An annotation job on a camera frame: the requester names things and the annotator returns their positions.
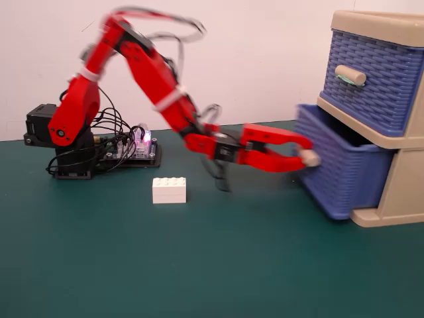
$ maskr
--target blue drawer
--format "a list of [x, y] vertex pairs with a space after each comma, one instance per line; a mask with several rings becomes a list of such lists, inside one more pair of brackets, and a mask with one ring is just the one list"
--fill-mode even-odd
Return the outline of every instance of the blue drawer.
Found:
[[[403, 136], [421, 79], [424, 48], [333, 30], [320, 96], [385, 136]], [[335, 77], [345, 65], [366, 74], [362, 87]]]
[[300, 178], [333, 219], [356, 208], [377, 207], [395, 150], [371, 144], [316, 105], [299, 105], [295, 132], [309, 138], [321, 165]]

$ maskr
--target red robotic arm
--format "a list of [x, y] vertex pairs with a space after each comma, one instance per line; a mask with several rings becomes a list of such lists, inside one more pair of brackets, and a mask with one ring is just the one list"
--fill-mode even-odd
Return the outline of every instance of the red robotic arm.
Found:
[[66, 96], [48, 125], [51, 139], [58, 146], [73, 143], [81, 128], [93, 121], [99, 110], [97, 81], [115, 51], [127, 59], [137, 84], [172, 130], [184, 139], [189, 150], [206, 154], [212, 160], [247, 164], [268, 172], [305, 167], [300, 157], [282, 156], [266, 148], [266, 144], [294, 142], [311, 149], [312, 143], [294, 132], [247, 124], [240, 134], [200, 123], [195, 105], [179, 87], [164, 58], [149, 39], [135, 32], [118, 14], [106, 20], [97, 46], [71, 80]]

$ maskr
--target lego brick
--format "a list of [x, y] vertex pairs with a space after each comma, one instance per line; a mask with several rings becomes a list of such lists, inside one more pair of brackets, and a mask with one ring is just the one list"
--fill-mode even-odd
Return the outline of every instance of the lego brick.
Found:
[[152, 182], [153, 203], [186, 202], [185, 178], [154, 178]]

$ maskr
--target green table surface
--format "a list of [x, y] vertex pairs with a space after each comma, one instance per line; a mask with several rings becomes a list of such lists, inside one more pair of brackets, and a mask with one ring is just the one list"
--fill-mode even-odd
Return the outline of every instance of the green table surface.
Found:
[[[0, 142], [0, 317], [424, 317], [424, 224], [331, 221], [292, 172], [232, 165], [223, 193], [177, 134], [153, 136], [160, 168], [92, 180]], [[187, 203], [153, 205], [152, 179], [180, 176]]]

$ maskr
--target drawer handle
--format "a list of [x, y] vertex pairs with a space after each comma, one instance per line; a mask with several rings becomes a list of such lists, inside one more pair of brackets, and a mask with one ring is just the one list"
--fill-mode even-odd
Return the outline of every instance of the drawer handle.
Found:
[[366, 75], [362, 72], [349, 68], [345, 65], [339, 65], [335, 70], [336, 77], [341, 80], [356, 86], [364, 86]]
[[297, 146], [297, 154], [307, 167], [317, 167], [321, 164], [321, 157], [312, 149], [303, 149]]

